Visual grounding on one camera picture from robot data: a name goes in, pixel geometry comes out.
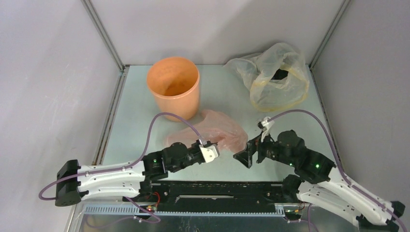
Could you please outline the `pink plastic trash bag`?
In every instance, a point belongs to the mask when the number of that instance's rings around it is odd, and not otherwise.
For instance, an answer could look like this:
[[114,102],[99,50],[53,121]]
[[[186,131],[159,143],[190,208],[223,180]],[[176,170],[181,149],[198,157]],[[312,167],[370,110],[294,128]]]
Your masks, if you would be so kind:
[[[193,126],[205,141],[216,143],[220,151],[229,150],[232,153],[237,153],[245,148],[248,135],[240,124],[231,117],[222,112],[208,109],[202,110],[200,115],[203,120]],[[175,142],[181,142],[189,147],[197,139],[197,134],[190,127],[186,127],[168,134],[163,143],[171,145]]]

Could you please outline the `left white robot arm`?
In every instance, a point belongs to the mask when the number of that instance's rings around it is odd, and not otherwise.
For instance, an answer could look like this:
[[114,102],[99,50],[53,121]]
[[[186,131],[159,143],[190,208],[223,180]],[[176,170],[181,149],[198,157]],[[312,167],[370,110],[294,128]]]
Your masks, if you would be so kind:
[[55,206],[64,207],[83,200],[103,197],[137,197],[148,201],[152,182],[194,164],[210,163],[220,155],[216,143],[196,141],[191,147],[180,142],[130,162],[105,166],[80,166],[78,160],[64,164],[57,174]]

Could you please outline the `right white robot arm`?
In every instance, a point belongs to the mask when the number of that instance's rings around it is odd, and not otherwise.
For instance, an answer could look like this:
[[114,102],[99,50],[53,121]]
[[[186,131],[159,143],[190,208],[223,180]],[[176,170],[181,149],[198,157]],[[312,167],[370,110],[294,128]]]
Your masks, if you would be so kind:
[[343,177],[338,166],[325,155],[306,147],[295,131],[281,132],[277,140],[263,132],[249,140],[244,150],[233,158],[247,168],[271,159],[294,168],[282,182],[281,195],[287,202],[302,201],[319,206],[350,222],[353,226],[372,232],[397,232],[398,218],[405,211],[399,201],[385,201],[349,177]]

